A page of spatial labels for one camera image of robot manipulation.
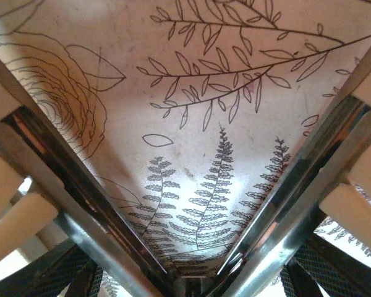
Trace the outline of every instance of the metal rod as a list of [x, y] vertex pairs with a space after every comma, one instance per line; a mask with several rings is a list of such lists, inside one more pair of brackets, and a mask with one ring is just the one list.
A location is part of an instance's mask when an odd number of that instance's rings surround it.
[[287, 263], [322, 217], [318, 204], [339, 183], [344, 174], [371, 143], [371, 111], [359, 121], [317, 177], [290, 208], [275, 213], [258, 244], [250, 248], [249, 259], [223, 296], [255, 296]]
[[15, 169], [30, 174], [43, 195], [62, 210], [58, 222], [65, 233], [132, 296], [162, 296], [123, 248], [62, 188], [47, 165], [3, 123], [0, 123], [0, 151]]
[[48, 121], [30, 95], [0, 61], [0, 83], [23, 106], [6, 117], [10, 124], [65, 185], [68, 193], [162, 291], [172, 291], [172, 280], [111, 198]]

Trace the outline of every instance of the leafy branch drawing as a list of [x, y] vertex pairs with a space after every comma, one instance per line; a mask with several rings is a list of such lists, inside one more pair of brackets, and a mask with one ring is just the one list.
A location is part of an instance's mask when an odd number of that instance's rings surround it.
[[[364, 196], [364, 198], [367, 199], [367, 201], [371, 203], [371, 198], [364, 192], [361, 187], [357, 186], [356, 189], [357, 191], [359, 191], [360, 194]], [[326, 230], [327, 226], [331, 227], [330, 231]], [[335, 241], [347, 236], [349, 244], [355, 242], [356, 246], [361, 245], [360, 248], [364, 252], [364, 254], [367, 257], [371, 257], [371, 250], [364, 243], [360, 242], [356, 237], [354, 237], [350, 232], [348, 232], [348, 230], [335, 222], [331, 217], [327, 217], [326, 220], [324, 220], [323, 223], [321, 223], [320, 226], [315, 230], [315, 233], [321, 237], [323, 237], [324, 235], [335, 235]]]
[[[171, 28], [168, 33], [170, 40], [177, 32], [184, 35], [184, 46], [195, 36], [200, 27], [203, 44], [205, 45], [204, 54], [213, 48], [218, 37], [224, 28], [238, 30], [240, 46], [233, 45], [232, 51], [225, 53], [219, 46], [215, 47], [216, 61], [211, 59], [197, 59], [192, 61], [179, 51], [175, 52], [182, 73], [175, 73], [168, 70], [162, 62], [151, 57], [148, 58], [151, 69], [137, 67], [145, 74], [153, 77], [150, 87], [155, 87], [163, 80], [170, 81], [170, 87], [166, 92], [162, 104], [150, 103], [152, 107], [163, 110], [163, 118], [168, 117], [172, 110], [181, 109], [180, 129], [188, 121], [190, 107], [204, 103], [206, 106], [203, 118], [202, 130], [208, 127], [213, 112], [213, 105], [218, 106], [217, 110], [228, 112], [228, 121], [231, 124], [239, 111], [241, 100], [252, 102], [254, 97], [255, 112], [258, 113], [262, 100], [263, 80], [264, 85], [275, 84], [278, 87], [290, 89], [292, 83], [282, 76], [274, 74], [275, 66], [289, 63], [290, 72], [297, 73], [296, 82], [302, 82], [317, 72], [325, 63], [330, 52], [370, 38], [371, 35], [362, 37], [350, 42], [343, 42], [337, 38], [323, 34], [324, 26], [317, 24], [316, 32], [304, 32], [280, 28], [277, 24], [281, 18], [281, 12], [274, 12], [273, 1], [264, 1], [265, 11], [259, 11], [254, 6], [255, 1], [241, 0], [205, 0], [204, 3], [195, 0], [180, 1], [175, 0], [177, 15], [170, 16], [163, 8], [157, 7], [158, 15], [152, 15], [151, 19], [158, 23], [170, 23]], [[186, 17], [186, 10], [191, 9], [192, 16]], [[248, 17], [241, 17], [241, 12], [247, 9]], [[210, 15], [202, 17], [201, 11]], [[269, 30], [278, 33], [276, 41], [278, 46], [270, 49], [259, 49], [259, 56], [255, 58], [256, 50], [252, 42], [245, 34], [246, 30]], [[283, 49], [283, 40], [288, 40], [291, 36], [301, 35], [303, 37], [314, 37], [315, 41], [305, 41], [303, 48], [293, 52], [290, 49]], [[316, 45], [319, 40], [329, 45]], [[261, 57], [268, 59], [263, 65], [253, 66], [254, 62], [260, 63]], [[235, 69], [233, 61], [240, 63], [244, 67]], [[348, 75], [350, 72], [345, 69], [338, 69], [337, 73]], [[197, 78], [196, 83], [187, 83], [187, 79]]]
[[174, 231], [168, 231], [164, 228], [163, 231], [167, 236], [186, 245], [195, 245], [197, 249], [218, 246], [234, 236], [234, 233], [230, 232], [231, 228], [216, 230], [228, 222], [223, 219], [227, 217], [223, 213], [227, 207], [221, 204], [229, 200], [224, 194], [230, 193], [226, 187], [232, 184], [229, 181], [233, 177], [230, 174], [233, 170], [231, 148], [232, 143], [228, 141], [224, 129], [221, 128], [218, 153], [210, 168], [212, 174], [207, 174], [204, 177], [207, 181], [203, 182], [201, 186], [205, 189], [195, 192], [199, 197], [189, 199], [189, 202], [197, 207], [183, 209], [186, 215], [176, 216], [187, 227], [169, 222]]
[[168, 213], [171, 209], [176, 209], [176, 206], [169, 203], [172, 199], [179, 200], [179, 196], [171, 191], [169, 188], [178, 188], [180, 185], [174, 181], [167, 180], [168, 177], [173, 175], [176, 170], [168, 169], [171, 165], [168, 161], [163, 161], [163, 157], [156, 157], [150, 161], [151, 166], [147, 169], [151, 175], [147, 177], [148, 181], [153, 181], [153, 184], [148, 184], [145, 189], [153, 192], [153, 195], [144, 195], [142, 198], [153, 203], [158, 203], [154, 208], [148, 205], [138, 205], [135, 208], [138, 212], [128, 213], [129, 216], [138, 218], [141, 221], [147, 221], [147, 225], [141, 222], [132, 222], [131, 224], [139, 230], [148, 242], [149, 247], [155, 254], [164, 254], [166, 252], [177, 252], [173, 249], [174, 244], [170, 243], [172, 240], [166, 236], [166, 233], [152, 227], [168, 228], [168, 224], [164, 221], [173, 218]]
[[288, 166], [291, 158], [290, 154], [287, 153], [289, 147], [284, 144], [283, 139], [279, 139], [278, 137], [275, 139], [275, 142], [277, 144], [275, 145], [275, 150], [273, 151], [274, 157], [270, 158], [271, 164], [265, 166], [269, 173], [263, 173], [260, 175], [265, 182], [254, 185], [254, 188], [262, 190], [262, 192], [247, 192], [246, 195], [251, 197], [252, 200], [243, 200], [239, 202], [242, 206], [250, 209], [249, 212], [231, 212], [234, 217], [238, 217], [239, 219], [231, 220], [230, 222], [233, 225], [240, 226], [242, 229], [245, 228], [251, 221], [254, 214], [260, 208], [262, 202], [265, 200], [265, 198], [267, 198], [273, 186], [276, 184]]

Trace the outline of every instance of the rose illustration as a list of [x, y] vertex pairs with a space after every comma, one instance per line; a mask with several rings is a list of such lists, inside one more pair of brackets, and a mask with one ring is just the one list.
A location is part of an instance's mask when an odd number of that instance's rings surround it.
[[[89, 158], [104, 139], [107, 119], [97, 92], [114, 87], [124, 75], [83, 46], [64, 47], [43, 34], [9, 37], [10, 42], [0, 41], [0, 59], [79, 157]], [[82, 63], [88, 69], [83, 71]]]

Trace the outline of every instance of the botanical print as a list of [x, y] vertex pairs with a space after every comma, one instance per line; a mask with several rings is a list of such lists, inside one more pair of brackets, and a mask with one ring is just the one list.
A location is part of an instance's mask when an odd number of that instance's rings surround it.
[[[187, 123], [192, 107], [202, 103], [206, 106], [203, 131], [210, 122], [213, 108], [227, 112], [229, 124], [234, 120], [241, 101], [253, 101], [255, 112], [258, 113], [265, 87], [274, 84], [281, 88], [292, 88], [298, 82], [311, 79], [324, 65], [329, 54], [371, 37], [370, 34], [343, 41], [326, 35], [321, 23], [316, 24], [314, 32], [283, 28], [280, 26], [282, 12], [275, 9], [272, 0], [173, 2], [177, 14], [169, 14], [157, 6], [156, 14], [151, 15], [151, 19], [161, 25], [168, 24], [161, 26], [169, 28], [168, 41], [178, 34], [184, 37], [184, 47], [193, 38], [203, 43], [205, 47], [201, 57], [192, 62], [180, 51], [175, 51], [174, 55], [181, 66], [178, 68], [180, 72], [174, 72], [172, 66], [168, 67], [153, 57], [148, 58], [150, 65], [138, 66], [137, 69], [152, 78], [150, 87], [156, 87], [166, 79], [171, 82], [162, 103], [151, 102], [151, 106], [163, 110], [163, 118], [167, 118], [172, 110], [181, 110], [180, 129]], [[235, 30], [239, 38], [238, 42], [232, 38], [231, 43], [237, 45], [233, 45], [229, 51], [215, 46], [226, 30]], [[260, 48], [259, 40], [255, 39], [254, 32], [262, 30], [267, 34], [276, 33], [271, 48]], [[300, 37], [306, 41], [301, 48], [296, 48], [294, 40]], [[211, 55], [213, 59], [204, 57], [209, 51], [216, 53]], [[275, 74], [276, 66], [287, 64], [290, 65], [290, 72], [297, 74], [294, 82]], [[336, 72], [341, 75], [351, 73], [346, 69], [337, 69]]]
[[228, 220], [225, 220], [227, 215], [223, 213], [227, 207], [223, 204], [229, 200], [225, 196], [230, 193], [226, 186], [231, 184], [230, 172], [234, 170], [231, 165], [234, 161], [231, 149], [232, 143], [221, 128], [216, 160], [209, 169], [211, 174], [204, 177], [205, 181], [201, 184], [204, 189], [195, 192], [198, 197], [189, 199], [195, 208], [183, 209], [185, 215], [177, 216], [177, 219], [187, 227], [169, 222], [172, 231], [164, 232], [170, 238], [193, 245], [196, 249], [204, 249], [223, 244], [234, 236], [234, 233], [230, 232], [231, 228], [215, 231], [228, 223]]
[[0, 1], [0, 59], [167, 270], [213, 276], [371, 44], [340, 5]]
[[284, 144], [283, 139], [279, 139], [278, 137], [275, 139], [275, 142], [275, 150], [273, 151], [274, 156], [270, 158], [271, 164], [265, 166], [265, 169], [267, 169], [269, 173], [263, 173], [260, 175], [265, 182], [253, 186], [256, 189], [262, 190], [262, 192], [247, 192], [246, 196], [250, 197], [252, 200], [248, 199], [239, 202], [241, 205], [248, 208], [248, 212], [231, 212], [234, 217], [239, 218], [237, 220], [231, 220], [233, 225], [241, 227], [240, 231], [236, 231], [238, 234], [241, 234], [243, 229], [246, 228], [247, 224], [249, 224], [254, 214], [260, 208], [262, 202], [267, 198], [267, 195], [288, 166], [291, 158], [290, 154], [287, 153], [289, 147]]

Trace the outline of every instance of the black mesh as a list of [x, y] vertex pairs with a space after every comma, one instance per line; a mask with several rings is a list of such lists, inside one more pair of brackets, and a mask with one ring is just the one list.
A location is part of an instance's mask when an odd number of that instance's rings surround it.
[[103, 276], [103, 269], [100, 266], [98, 266], [96, 268], [95, 279], [93, 280], [88, 297], [98, 296], [102, 276]]
[[296, 297], [296, 292], [294, 291], [294, 287], [292, 285], [292, 281], [290, 278], [290, 274], [287, 271], [286, 266], [283, 267], [283, 270], [280, 272], [280, 279], [283, 284], [284, 292], [287, 297]]

